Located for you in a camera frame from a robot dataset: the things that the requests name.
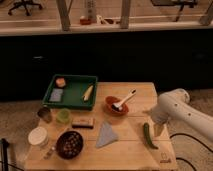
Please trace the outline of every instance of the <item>bowl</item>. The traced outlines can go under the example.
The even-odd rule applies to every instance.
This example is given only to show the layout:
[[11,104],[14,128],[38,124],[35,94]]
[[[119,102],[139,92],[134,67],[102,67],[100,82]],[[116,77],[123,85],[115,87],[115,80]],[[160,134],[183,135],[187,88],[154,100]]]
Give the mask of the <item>bowl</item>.
[[112,108],[113,103],[116,103],[116,102],[119,102],[119,101],[121,101],[121,100],[117,97],[114,97],[114,96],[107,96],[106,99],[105,99],[107,109],[114,116],[123,116],[123,115],[126,115],[129,112],[129,108],[125,103],[122,104],[122,110],[121,111],[117,111],[117,110]]
[[83,138],[76,131],[63,133],[56,142],[56,152],[64,159],[76,157],[83,148]]

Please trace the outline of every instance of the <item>cup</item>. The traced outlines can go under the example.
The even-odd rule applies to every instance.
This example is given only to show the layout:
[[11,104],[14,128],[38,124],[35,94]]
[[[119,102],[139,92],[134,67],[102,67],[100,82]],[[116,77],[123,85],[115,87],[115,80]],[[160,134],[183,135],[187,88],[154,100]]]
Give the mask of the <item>cup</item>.
[[31,145],[44,147],[49,141],[47,130],[44,127],[36,127],[29,133],[28,141]]
[[56,120],[61,123],[68,123],[70,121],[70,110],[67,108],[60,109],[56,115]]
[[51,111],[48,107],[40,108],[37,114],[46,123],[50,123],[52,121]]

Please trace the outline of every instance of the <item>chair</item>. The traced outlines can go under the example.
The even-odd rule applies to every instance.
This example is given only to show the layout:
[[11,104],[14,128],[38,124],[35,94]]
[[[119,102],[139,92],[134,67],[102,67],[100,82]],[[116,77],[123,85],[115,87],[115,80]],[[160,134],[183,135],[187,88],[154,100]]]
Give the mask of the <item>chair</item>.
[[41,10],[43,7],[41,6],[41,4],[38,3],[34,3],[33,0],[21,0],[20,2],[15,2],[14,3],[14,7],[9,9],[8,14],[12,15],[12,10],[19,8],[20,6],[24,6],[25,10],[26,10],[26,15],[30,16],[30,13],[27,9],[27,5],[35,5],[38,6],[39,9]]
[[175,22],[179,20],[185,5],[188,5],[189,8],[194,8],[197,5],[197,0],[151,0],[151,2],[154,6],[180,6]]

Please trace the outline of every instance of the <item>floor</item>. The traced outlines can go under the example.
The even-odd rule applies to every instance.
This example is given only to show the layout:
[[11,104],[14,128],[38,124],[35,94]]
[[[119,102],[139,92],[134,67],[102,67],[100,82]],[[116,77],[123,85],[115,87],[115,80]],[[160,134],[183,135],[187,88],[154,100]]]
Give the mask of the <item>floor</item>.
[[[193,90],[189,93],[191,106],[213,116],[213,89]],[[9,163],[20,168],[23,168],[29,150],[27,136],[38,124],[39,118],[36,113],[41,106],[40,100],[0,103],[0,138],[6,138],[10,143],[8,149]],[[213,149],[212,142],[182,121],[170,119],[168,130],[170,135],[179,132],[193,135]],[[213,153],[210,153],[193,139],[176,136],[172,138],[172,144],[176,156],[189,160],[198,171],[212,170]],[[178,166],[180,171],[192,170],[183,161],[178,161]],[[11,167],[10,171],[16,171],[16,169]]]
[[[8,15],[8,10],[13,7],[13,2],[19,0],[4,0],[0,4],[0,31],[4,29],[20,28],[61,28],[60,17],[55,0],[34,0],[41,3],[43,10],[29,7],[31,16],[26,16],[23,7],[14,10],[13,15]],[[194,8],[186,6],[179,21],[198,21],[206,12],[211,0],[198,1]],[[96,1],[97,14],[103,18],[120,19],[122,0]],[[132,0],[130,23],[172,22],[177,16],[179,6],[159,7],[153,6],[150,0]],[[84,15],[84,0],[74,0],[69,14],[72,26],[79,26],[79,19]]]

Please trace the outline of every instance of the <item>green cup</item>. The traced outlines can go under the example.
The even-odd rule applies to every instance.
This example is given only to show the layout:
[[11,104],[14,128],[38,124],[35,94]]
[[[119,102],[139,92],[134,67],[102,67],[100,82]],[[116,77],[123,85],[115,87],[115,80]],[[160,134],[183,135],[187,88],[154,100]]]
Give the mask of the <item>green cup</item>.
[[56,120],[61,123],[68,123],[70,121],[70,110],[69,109],[60,109],[57,113]]

